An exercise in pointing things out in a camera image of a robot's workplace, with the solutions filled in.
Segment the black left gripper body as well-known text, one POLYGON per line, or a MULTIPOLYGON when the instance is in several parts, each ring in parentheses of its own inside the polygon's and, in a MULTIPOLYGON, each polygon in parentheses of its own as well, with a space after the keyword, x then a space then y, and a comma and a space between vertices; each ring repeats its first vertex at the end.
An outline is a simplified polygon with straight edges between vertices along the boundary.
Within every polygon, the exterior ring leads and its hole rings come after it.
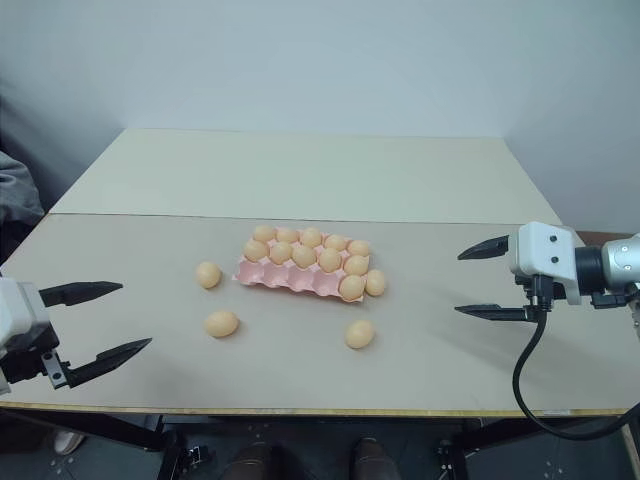
POLYGON ((59 339, 49 325, 28 345, 7 353, 1 359, 1 372, 9 385, 38 375, 48 377, 54 389, 67 386, 66 367, 57 354, 59 339))

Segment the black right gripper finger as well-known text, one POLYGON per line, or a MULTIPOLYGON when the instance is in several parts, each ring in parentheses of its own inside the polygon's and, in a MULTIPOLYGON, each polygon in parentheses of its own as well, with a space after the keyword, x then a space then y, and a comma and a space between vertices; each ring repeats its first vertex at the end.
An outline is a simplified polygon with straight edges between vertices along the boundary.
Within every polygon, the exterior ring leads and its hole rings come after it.
POLYGON ((500 322, 531 322, 527 309, 501 307, 497 304, 456 306, 455 311, 477 318, 500 322))
POLYGON ((491 238, 479 242, 461 252, 458 260, 488 259, 504 256, 509 250, 509 236, 491 238))

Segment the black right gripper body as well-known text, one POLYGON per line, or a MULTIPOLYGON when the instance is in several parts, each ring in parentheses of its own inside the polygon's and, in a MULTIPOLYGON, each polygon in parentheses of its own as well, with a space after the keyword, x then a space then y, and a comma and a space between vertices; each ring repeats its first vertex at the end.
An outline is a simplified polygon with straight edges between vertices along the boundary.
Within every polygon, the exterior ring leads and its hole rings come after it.
POLYGON ((554 280, 552 277, 542 274, 534 274, 530 277, 516 275, 515 284, 524 290, 528 300, 528 304, 525 306, 527 310, 552 310, 554 302, 554 280))

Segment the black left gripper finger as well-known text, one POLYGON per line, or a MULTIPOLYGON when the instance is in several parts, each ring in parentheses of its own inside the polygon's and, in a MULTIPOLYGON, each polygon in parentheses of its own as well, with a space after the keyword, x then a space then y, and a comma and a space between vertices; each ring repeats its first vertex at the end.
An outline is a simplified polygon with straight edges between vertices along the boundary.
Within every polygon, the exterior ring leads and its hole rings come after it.
POLYGON ((145 338, 103 351, 96 356, 94 361, 78 368, 70 368, 69 364, 65 362, 63 364, 65 385, 69 388, 75 388, 116 370, 138 354, 151 341, 151 338, 145 338))
POLYGON ((109 281, 73 282, 42 289, 39 294, 46 307, 55 305, 73 306, 92 301, 122 287, 121 283, 109 281))

